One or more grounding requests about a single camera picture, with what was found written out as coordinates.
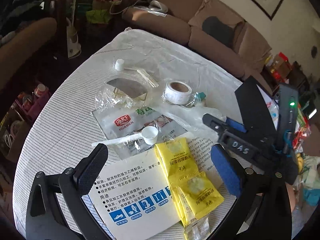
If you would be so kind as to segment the teal capped small bottle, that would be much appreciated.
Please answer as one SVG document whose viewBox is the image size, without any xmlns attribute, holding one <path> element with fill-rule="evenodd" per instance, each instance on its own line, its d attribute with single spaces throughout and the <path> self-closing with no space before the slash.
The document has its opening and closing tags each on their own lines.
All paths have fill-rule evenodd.
<svg viewBox="0 0 320 240">
<path fill-rule="evenodd" d="M 206 94 L 204 92 L 196 92 L 191 98 L 190 106 L 206 106 Z"/>
</svg>

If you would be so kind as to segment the white glove box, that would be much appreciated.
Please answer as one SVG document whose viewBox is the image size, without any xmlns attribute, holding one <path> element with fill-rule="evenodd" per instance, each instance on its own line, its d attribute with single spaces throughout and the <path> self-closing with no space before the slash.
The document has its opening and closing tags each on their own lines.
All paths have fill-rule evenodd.
<svg viewBox="0 0 320 240">
<path fill-rule="evenodd" d="M 112 239 L 184 239 L 154 149 L 106 164 L 85 203 Z"/>
</svg>

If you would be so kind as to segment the yellow sachet packets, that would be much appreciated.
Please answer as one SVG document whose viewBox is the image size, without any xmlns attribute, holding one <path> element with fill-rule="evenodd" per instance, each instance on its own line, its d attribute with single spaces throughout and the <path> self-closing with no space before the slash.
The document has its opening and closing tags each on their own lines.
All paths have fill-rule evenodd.
<svg viewBox="0 0 320 240">
<path fill-rule="evenodd" d="M 189 179 L 199 173 L 186 138 L 156 144 L 155 153 L 170 183 Z"/>
</svg>

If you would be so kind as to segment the clear printed plastic bag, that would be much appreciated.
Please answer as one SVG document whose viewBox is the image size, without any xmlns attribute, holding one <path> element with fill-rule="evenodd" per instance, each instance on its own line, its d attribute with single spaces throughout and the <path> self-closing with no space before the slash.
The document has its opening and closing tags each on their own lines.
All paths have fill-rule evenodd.
<svg viewBox="0 0 320 240">
<path fill-rule="evenodd" d="M 166 142 L 187 132 L 176 121 L 150 107 L 96 109 L 92 115 L 107 140 L 140 133 L 146 126 L 157 128 L 157 142 Z"/>
</svg>

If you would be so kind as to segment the brown chair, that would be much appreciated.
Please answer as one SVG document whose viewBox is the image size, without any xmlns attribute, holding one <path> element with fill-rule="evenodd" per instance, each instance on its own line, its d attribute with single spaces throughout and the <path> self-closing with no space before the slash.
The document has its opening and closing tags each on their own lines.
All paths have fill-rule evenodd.
<svg viewBox="0 0 320 240">
<path fill-rule="evenodd" d="M 1 89 L 19 68 L 56 33 L 57 22 L 47 17 L 35 21 L 1 46 Z"/>
</svg>

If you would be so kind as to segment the white table cloth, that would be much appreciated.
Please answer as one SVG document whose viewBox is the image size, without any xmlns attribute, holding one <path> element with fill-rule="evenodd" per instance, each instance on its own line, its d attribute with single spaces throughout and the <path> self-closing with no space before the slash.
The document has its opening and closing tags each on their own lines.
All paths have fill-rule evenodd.
<svg viewBox="0 0 320 240">
<path fill-rule="evenodd" d="M 139 29 L 127 30 L 94 53 L 56 90 L 33 124 L 17 163 L 12 208 L 16 229 L 25 234 L 25 219 L 35 174 L 58 174 L 92 152 L 103 133 L 92 116 L 95 95 L 116 75 L 114 62 L 136 64 L 156 80 L 189 83 L 207 96 L 209 107 L 241 121 L 235 90 L 241 81 L 219 65 L 164 38 Z"/>
</svg>

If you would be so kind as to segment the metal stand in bag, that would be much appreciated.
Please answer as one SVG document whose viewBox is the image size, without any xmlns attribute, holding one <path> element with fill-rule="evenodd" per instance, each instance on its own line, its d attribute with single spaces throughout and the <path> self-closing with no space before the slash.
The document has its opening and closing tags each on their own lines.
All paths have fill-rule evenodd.
<svg viewBox="0 0 320 240">
<path fill-rule="evenodd" d="M 135 80 L 118 77 L 107 84 L 113 87 L 113 94 L 117 97 L 128 96 L 130 99 L 145 101 L 148 94 L 147 88 Z"/>
</svg>

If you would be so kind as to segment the dark grey cushion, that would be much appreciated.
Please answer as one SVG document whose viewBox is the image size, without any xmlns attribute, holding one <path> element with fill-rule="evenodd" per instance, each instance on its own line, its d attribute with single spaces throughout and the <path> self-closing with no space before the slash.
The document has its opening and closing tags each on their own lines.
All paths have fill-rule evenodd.
<svg viewBox="0 0 320 240">
<path fill-rule="evenodd" d="M 233 48 L 233 41 L 235 38 L 235 31 L 243 22 L 239 22 L 234 28 L 222 23 L 217 17 L 210 16 L 202 23 L 202 31 L 211 37 L 215 38 L 220 43 L 228 48 Z"/>
</svg>

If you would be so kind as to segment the white measuring spoon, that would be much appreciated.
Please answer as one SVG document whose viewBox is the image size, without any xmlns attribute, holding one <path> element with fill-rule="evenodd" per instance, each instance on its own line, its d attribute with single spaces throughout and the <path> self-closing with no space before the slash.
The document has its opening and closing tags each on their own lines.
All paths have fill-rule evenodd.
<svg viewBox="0 0 320 240">
<path fill-rule="evenodd" d="M 99 144 L 104 144 L 104 145 L 108 146 L 108 145 L 121 144 L 121 143 L 125 143 L 125 142 L 131 142 L 131 141 L 135 141 L 135 140 L 139 140 L 139 139 L 143 139 L 147 145 L 154 145 L 157 142 L 158 134 L 159 134 L 159 132 L 156 127 L 148 126 L 148 127 L 144 127 L 140 133 L 136 133 L 133 135 L 128 135 L 125 137 L 112 139 L 112 140 L 94 142 L 91 145 L 92 145 L 92 147 L 96 147 Z"/>
</svg>

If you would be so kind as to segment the white bottle cap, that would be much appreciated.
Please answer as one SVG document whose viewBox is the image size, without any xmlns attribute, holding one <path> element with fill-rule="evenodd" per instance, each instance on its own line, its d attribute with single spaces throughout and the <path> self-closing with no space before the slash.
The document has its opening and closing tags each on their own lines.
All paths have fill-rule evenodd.
<svg viewBox="0 0 320 240">
<path fill-rule="evenodd" d="M 114 64 L 114 68 L 117 71 L 123 71 L 125 66 L 125 61 L 123 59 L 117 59 L 115 64 Z"/>
</svg>

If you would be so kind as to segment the brown sofa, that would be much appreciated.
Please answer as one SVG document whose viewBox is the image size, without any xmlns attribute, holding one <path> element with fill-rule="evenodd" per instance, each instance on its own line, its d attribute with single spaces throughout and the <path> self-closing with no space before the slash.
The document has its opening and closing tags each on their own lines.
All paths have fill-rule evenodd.
<svg viewBox="0 0 320 240">
<path fill-rule="evenodd" d="M 164 5 L 168 12 L 156 15 L 150 9 L 134 6 L 126 9 L 122 18 L 137 28 L 188 47 L 242 81 L 252 76 L 266 89 L 269 88 L 261 73 L 271 46 L 237 12 L 220 0 L 154 1 Z M 235 31 L 233 48 L 202 31 L 202 23 L 210 16 L 232 28 L 243 22 Z"/>
</svg>

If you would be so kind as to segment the white tape roll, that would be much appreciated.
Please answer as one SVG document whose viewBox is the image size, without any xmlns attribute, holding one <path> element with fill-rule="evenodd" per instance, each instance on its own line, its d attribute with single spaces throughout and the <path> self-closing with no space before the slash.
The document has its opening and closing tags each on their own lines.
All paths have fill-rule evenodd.
<svg viewBox="0 0 320 240">
<path fill-rule="evenodd" d="M 191 87 L 181 81 L 168 81 L 164 89 L 165 100 L 175 105 L 185 105 L 191 94 Z"/>
</svg>

